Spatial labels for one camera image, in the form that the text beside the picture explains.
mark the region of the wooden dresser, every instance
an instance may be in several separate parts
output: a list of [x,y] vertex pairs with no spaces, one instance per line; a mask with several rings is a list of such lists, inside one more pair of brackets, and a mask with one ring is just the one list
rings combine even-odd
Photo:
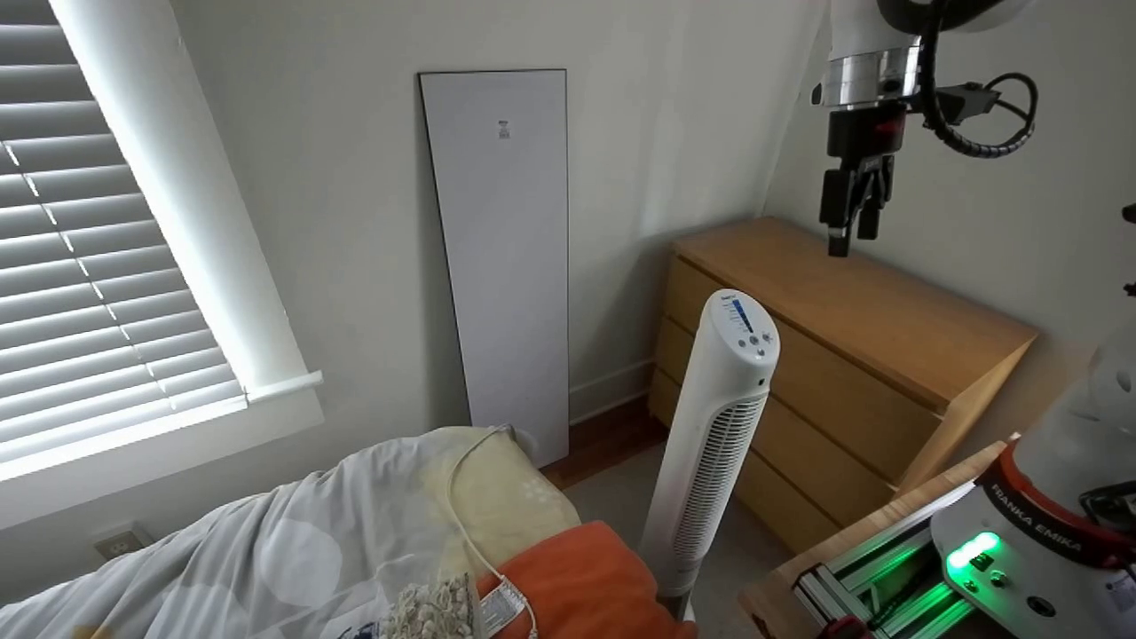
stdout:
[[661,421],[717,288],[751,292],[780,330],[734,493],[793,550],[934,474],[1037,337],[876,257],[830,257],[820,233],[764,216],[674,244],[651,388]]

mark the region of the orange fabric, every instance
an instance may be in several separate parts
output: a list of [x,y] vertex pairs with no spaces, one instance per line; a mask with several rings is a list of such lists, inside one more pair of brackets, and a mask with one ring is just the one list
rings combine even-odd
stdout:
[[[651,566],[603,521],[551,534],[502,566],[533,604],[542,639],[694,639],[695,629],[674,619],[655,599]],[[524,639],[528,615],[516,618],[502,639]]]

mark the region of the tall white panel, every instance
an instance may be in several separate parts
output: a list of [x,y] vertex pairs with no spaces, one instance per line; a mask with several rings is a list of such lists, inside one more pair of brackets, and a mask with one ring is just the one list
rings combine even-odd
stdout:
[[569,454],[569,75],[418,75],[472,421]]

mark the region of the dresser drawer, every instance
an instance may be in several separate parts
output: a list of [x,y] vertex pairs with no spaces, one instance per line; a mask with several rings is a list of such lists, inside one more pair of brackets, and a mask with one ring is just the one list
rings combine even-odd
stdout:
[[761,454],[745,459],[734,498],[795,552],[837,532],[837,521],[810,504]]
[[777,322],[777,330],[774,395],[897,483],[942,417],[793,322]]
[[655,364],[661,373],[669,373],[671,378],[684,377],[684,363],[690,363],[690,349],[694,349],[695,332],[680,327],[671,314],[661,327],[661,341],[655,349]]
[[665,314],[671,314],[684,330],[695,330],[704,304],[717,288],[724,285],[671,254]]
[[777,397],[768,405],[753,448],[833,521],[848,526],[894,498],[861,459],[843,449]]
[[680,405],[680,384],[669,373],[655,370],[645,410],[665,427],[671,427],[674,405]]

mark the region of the green light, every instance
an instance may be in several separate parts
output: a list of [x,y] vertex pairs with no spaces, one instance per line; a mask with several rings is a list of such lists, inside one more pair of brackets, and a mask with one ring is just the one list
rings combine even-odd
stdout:
[[991,552],[999,544],[1003,540],[993,532],[979,532],[949,556],[949,566],[962,572],[972,556]]

